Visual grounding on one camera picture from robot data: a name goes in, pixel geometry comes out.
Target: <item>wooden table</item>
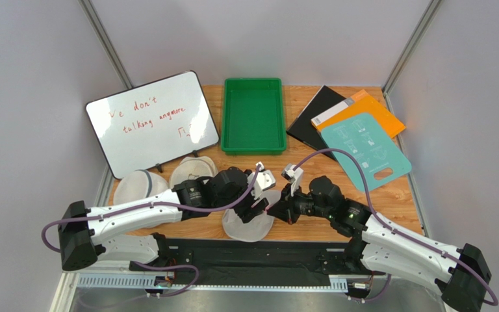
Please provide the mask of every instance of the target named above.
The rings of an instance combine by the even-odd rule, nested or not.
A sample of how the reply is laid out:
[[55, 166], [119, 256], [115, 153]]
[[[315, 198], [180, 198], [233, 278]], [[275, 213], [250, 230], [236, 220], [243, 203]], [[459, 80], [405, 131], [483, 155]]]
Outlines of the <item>wooden table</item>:
[[[386, 105], [382, 91], [378, 87], [331, 87], [334, 91], [350, 97], [354, 93], [365, 89], [371, 96], [380, 103]], [[319, 86], [284, 86], [284, 110], [285, 124], [290, 125], [304, 106], [317, 93]], [[221, 131], [222, 107], [223, 107], [223, 86], [203, 86], [203, 92], [207, 98], [207, 103], [211, 114], [215, 120], [219, 133]], [[280, 176], [282, 169], [288, 164], [296, 164], [305, 156], [312, 153], [313, 149], [296, 139], [288, 136], [288, 149], [278, 156], [227, 156], [221, 150], [220, 145], [200, 151], [201, 156], [210, 157], [219, 170], [225, 170], [230, 166], [237, 166], [241, 170], [255, 169], [255, 163], [262, 161], [267, 169], [271, 170], [277, 179], [275, 189], [281, 190], [286, 181]], [[156, 169], [151, 170], [160, 174], [167, 181], [169, 176], [182, 160], [176, 159], [163, 164], [164, 172], [160, 174]], [[309, 182], [322, 175], [327, 175], [330, 180], [338, 185], [342, 193], [353, 200], [366, 203], [365, 194], [359, 192], [348, 176], [344, 173], [340, 165], [332, 159], [317, 155], [307, 161], [302, 168], [305, 173], [301, 184], [302, 191], [309, 191]], [[110, 205], [112, 205], [113, 194], [119, 181], [114, 182]], [[400, 177], [382, 187], [371, 192], [374, 207], [392, 221], [407, 227], [417, 233], [422, 234], [420, 222], [416, 213], [415, 203], [409, 188], [406, 176]], [[159, 232], [166, 237], [179, 237], [191, 239], [229, 239], [222, 227], [222, 215], [224, 212], [211, 213], [207, 218], [196, 218], [187, 221], [162, 224], [153, 229], [139, 229], [131, 232], [132, 235], [149, 235]], [[339, 235], [329, 225], [325, 219], [310, 216], [301, 216], [296, 224], [288, 225], [280, 220], [275, 220], [272, 229], [265, 237], [265, 240], [273, 241], [329, 241], [346, 242], [348, 239]]]

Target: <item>teal plastic board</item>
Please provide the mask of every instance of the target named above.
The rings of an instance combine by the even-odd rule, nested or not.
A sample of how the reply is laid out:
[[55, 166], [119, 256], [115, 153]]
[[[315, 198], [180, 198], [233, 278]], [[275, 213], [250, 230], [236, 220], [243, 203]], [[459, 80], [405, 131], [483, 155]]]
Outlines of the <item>teal plastic board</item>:
[[[330, 125], [322, 130], [321, 136], [328, 147], [347, 151], [357, 159], [365, 173], [369, 190], [381, 187], [411, 171], [409, 160], [369, 113]], [[364, 192], [361, 175], [353, 161], [341, 153], [334, 153], [334, 156], [353, 185]], [[381, 178], [377, 179], [374, 175], [384, 169], [386, 170], [377, 176]], [[392, 170], [392, 174], [387, 176], [388, 169]]]

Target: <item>printed icon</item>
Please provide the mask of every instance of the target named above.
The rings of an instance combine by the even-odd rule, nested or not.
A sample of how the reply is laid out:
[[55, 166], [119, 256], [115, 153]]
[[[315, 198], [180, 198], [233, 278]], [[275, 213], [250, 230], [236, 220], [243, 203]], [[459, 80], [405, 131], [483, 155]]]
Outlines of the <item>printed icon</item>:
[[352, 124], [355, 130], [357, 130], [360, 133], [366, 130], [365, 125], [363, 125], [363, 121], [361, 119], [352, 122]]
[[339, 127], [336, 129], [336, 133], [343, 139], [348, 138], [348, 131], [345, 129], [345, 127]]
[[355, 144], [353, 143], [352, 140], [347, 141], [346, 145], [352, 151], [352, 153], [354, 153], [354, 154], [357, 153], [357, 147], [355, 146]]
[[365, 138], [368, 145], [370, 145], [370, 146], [374, 145], [374, 141], [372, 140], [372, 138], [370, 137], [370, 135], [368, 133], [364, 134], [363, 137]]
[[387, 155], [387, 152], [386, 150], [378, 150], [376, 151], [376, 154], [374, 155], [374, 158], [378, 158], [380, 159], [381, 161], [386, 159], [386, 155]]

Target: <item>whiteboard stand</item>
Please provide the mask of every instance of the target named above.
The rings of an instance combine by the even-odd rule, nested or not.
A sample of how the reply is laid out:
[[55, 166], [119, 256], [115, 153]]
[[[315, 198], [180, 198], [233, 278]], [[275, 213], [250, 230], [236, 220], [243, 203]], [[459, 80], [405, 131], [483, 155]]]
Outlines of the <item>whiteboard stand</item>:
[[186, 71], [86, 104], [113, 176], [155, 167], [219, 142], [198, 76]]
[[[195, 157], [195, 158], [198, 158], [198, 151], [197, 150], [193, 150], [192, 151], [192, 155]], [[163, 173], [163, 167], [161, 166], [161, 164], [155, 164], [155, 168], [157, 169], [157, 171], [159, 171], [160, 174]]]

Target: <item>white bracket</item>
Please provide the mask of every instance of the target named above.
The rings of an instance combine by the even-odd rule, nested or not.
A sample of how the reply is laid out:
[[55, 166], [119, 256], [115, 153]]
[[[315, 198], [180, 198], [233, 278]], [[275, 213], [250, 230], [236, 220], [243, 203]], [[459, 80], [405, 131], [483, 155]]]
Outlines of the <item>white bracket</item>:
[[296, 165], [288, 164], [284, 170], [282, 170], [282, 176], [292, 184], [290, 186], [290, 195], [294, 195], [294, 193], [298, 190], [301, 185], [301, 181], [303, 179], [303, 169], [297, 168], [294, 169]]
[[[260, 169], [257, 172], [257, 179], [255, 180], [255, 184], [253, 185], [253, 190], [251, 191], [251, 195], [253, 199], [259, 201], [263, 195], [263, 192], [275, 187], [276, 179], [272, 174], [271, 170], [265, 170], [265, 165], [260, 161], [255, 166], [259, 165]], [[252, 172], [248, 176], [248, 183], [253, 180], [253, 176], [255, 172]]]

